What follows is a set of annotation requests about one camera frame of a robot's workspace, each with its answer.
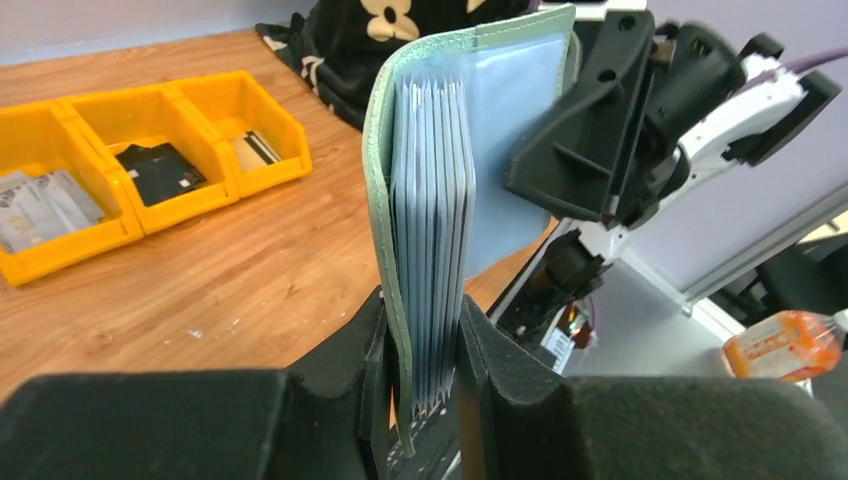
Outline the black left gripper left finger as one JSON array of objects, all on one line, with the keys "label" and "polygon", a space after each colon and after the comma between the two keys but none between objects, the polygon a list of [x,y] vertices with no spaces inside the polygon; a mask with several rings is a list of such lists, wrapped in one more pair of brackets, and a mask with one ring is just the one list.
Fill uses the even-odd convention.
[{"label": "black left gripper left finger", "polygon": [[283,369],[34,377],[1,407],[5,479],[384,479],[380,290]]}]

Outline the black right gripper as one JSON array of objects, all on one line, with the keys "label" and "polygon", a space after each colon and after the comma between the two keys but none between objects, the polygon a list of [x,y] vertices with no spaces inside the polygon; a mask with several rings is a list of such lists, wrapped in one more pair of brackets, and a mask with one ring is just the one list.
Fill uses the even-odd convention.
[{"label": "black right gripper", "polygon": [[665,23],[657,32],[674,49],[655,66],[652,82],[654,32],[647,10],[611,10],[600,22],[579,23],[577,79],[518,143],[506,174],[509,192],[558,218],[600,221],[634,154],[645,105],[612,224],[645,223],[686,183],[689,156],[674,156],[677,142],[741,88],[746,74],[713,30]]}]

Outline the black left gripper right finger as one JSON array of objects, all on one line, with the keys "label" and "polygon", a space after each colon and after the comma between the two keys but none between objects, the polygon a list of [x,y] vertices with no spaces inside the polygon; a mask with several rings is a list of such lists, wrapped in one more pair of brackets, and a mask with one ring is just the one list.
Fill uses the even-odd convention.
[{"label": "black left gripper right finger", "polygon": [[559,377],[561,437],[526,478],[843,479],[847,436],[779,380]]}]

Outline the mint green leather card holder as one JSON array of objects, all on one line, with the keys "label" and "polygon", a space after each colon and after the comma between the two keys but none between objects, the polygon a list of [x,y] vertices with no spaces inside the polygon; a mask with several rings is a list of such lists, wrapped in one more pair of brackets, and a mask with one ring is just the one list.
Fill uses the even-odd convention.
[{"label": "mint green leather card holder", "polygon": [[506,190],[506,174],[580,70],[576,19],[566,3],[428,35],[377,73],[362,160],[407,456],[418,418],[449,394],[467,281],[550,223]]}]

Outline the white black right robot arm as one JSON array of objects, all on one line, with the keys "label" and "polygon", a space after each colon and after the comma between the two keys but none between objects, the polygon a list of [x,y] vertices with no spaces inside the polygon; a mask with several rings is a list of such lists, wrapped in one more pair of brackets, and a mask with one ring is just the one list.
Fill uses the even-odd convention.
[{"label": "white black right robot arm", "polygon": [[573,79],[511,154],[506,189],[550,213],[555,230],[489,311],[518,345],[559,330],[585,346],[580,302],[632,234],[736,167],[763,163],[840,93],[820,67],[845,46],[783,61],[761,33],[735,50],[695,22],[657,23],[644,8],[580,11]]}]

